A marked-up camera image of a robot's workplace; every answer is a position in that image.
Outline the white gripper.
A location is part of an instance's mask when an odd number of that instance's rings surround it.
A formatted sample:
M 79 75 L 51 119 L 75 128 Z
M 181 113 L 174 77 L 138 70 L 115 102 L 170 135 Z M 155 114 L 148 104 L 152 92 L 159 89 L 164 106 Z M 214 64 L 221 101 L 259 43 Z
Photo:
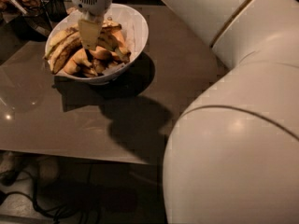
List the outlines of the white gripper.
M 78 30 L 85 49 L 95 50 L 102 30 L 103 17 L 112 0 L 71 0 L 81 11 L 78 19 Z

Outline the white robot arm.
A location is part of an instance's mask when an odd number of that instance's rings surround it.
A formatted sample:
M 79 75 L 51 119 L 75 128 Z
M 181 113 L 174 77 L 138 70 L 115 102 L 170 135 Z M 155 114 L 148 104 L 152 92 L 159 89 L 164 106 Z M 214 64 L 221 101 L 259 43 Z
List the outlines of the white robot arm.
M 168 224 L 299 224 L 296 0 L 162 0 L 228 73 L 164 152 Z

